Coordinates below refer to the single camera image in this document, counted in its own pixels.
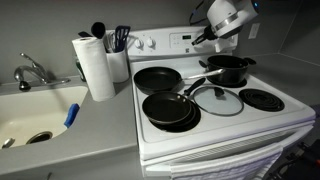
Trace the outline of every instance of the frying pan handle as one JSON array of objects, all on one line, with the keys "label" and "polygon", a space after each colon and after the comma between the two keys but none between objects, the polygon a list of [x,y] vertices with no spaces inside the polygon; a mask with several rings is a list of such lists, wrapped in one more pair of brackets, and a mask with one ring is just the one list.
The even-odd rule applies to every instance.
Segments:
[{"label": "frying pan handle", "polygon": [[224,69],[218,69],[218,70],[215,70],[215,71],[209,71],[207,73],[198,74],[198,75],[190,76],[190,77],[187,77],[187,78],[183,78],[183,80],[197,79],[197,78],[203,78],[203,77],[208,77],[208,76],[214,76],[214,75],[222,74],[225,71],[226,70],[224,70]]},{"label": "frying pan handle", "polygon": [[251,58],[243,58],[243,60],[247,61],[250,65],[257,64],[257,62]]},{"label": "frying pan handle", "polygon": [[197,87],[201,86],[206,81],[206,78],[201,78],[197,80],[195,83],[193,83],[189,89],[184,90],[185,96],[189,96],[193,90],[195,90]]}]

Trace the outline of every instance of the faucet handle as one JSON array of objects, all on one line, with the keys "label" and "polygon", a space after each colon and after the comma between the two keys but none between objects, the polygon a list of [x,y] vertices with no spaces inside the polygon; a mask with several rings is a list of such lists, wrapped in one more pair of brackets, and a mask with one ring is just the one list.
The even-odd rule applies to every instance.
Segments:
[{"label": "faucet handle", "polygon": [[40,70],[40,72],[43,75],[47,75],[46,70],[43,68],[43,66],[41,66],[39,63],[37,63],[35,60],[33,60],[31,57],[29,57],[28,55],[26,55],[25,53],[20,53],[20,56],[26,58],[27,60],[32,62],[32,67],[37,68]]}]

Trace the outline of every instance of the white electric stove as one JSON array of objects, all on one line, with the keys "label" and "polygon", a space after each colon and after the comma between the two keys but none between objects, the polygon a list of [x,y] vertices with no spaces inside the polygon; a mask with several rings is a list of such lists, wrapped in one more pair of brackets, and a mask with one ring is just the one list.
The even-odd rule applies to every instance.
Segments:
[{"label": "white electric stove", "polygon": [[[162,66],[175,69],[185,78],[205,71],[199,65],[199,60],[207,62],[212,55],[232,54],[237,45],[237,36],[227,40],[206,41],[197,47],[190,45],[202,29],[180,27],[131,32],[128,55],[132,77],[144,68]],[[287,147],[312,129],[315,112],[310,107],[249,74],[245,79],[246,84],[239,87],[222,87],[208,80],[202,87],[221,87],[236,95],[243,89],[263,90],[281,99],[284,108],[269,112],[243,103],[243,110],[233,116],[214,115],[200,109],[201,118],[196,126],[178,133],[161,130],[149,121],[142,110],[142,103],[148,95],[141,92],[133,81],[144,176],[170,177],[170,165],[174,163],[226,157],[273,142],[283,142]],[[185,85],[178,93],[182,94],[194,81],[184,81]]]}]

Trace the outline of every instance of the black frying pan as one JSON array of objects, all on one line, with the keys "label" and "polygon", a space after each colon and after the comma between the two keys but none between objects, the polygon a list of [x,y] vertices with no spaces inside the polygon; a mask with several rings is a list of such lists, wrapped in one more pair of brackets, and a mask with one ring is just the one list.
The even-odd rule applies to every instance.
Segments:
[{"label": "black frying pan", "polygon": [[172,91],[182,81],[179,72],[166,67],[150,67],[137,72],[133,77],[136,86],[145,94]]},{"label": "black frying pan", "polygon": [[193,116],[191,102],[184,96],[205,82],[205,78],[197,80],[183,95],[173,92],[158,92],[148,96],[142,103],[142,110],[149,120],[160,125],[168,125],[183,121]]}]

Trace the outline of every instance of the oven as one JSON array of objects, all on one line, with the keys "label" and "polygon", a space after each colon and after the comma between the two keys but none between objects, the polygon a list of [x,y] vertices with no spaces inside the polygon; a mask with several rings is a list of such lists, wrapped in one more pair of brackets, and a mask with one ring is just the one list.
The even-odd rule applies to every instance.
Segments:
[{"label": "oven", "polygon": [[[174,27],[130,32],[127,47],[132,78],[149,67],[167,67],[178,71],[183,78],[189,77],[205,71],[199,60],[208,63],[207,59],[213,55],[232,55],[237,46],[237,35],[226,40],[205,41],[193,47],[190,42],[201,34],[203,28]],[[194,82],[184,80],[177,93],[183,94],[183,90]],[[224,96],[233,99],[231,104],[218,101],[214,96],[200,96],[214,87],[224,90]],[[148,119],[142,110],[148,95],[136,87],[134,81],[133,94],[140,163],[146,179],[170,179],[175,164],[230,157],[274,143],[287,148],[312,129],[315,119],[315,112],[310,107],[250,74],[232,86],[206,80],[189,97],[197,107],[194,120],[181,129],[157,126]],[[253,104],[255,98],[271,104],[277,101],[276,107],[270,110],[270,104],[267,104],[264,109]],[[208,109],[208,103],[215,108]],[[224,114],[229,108],[231,113]]]}]

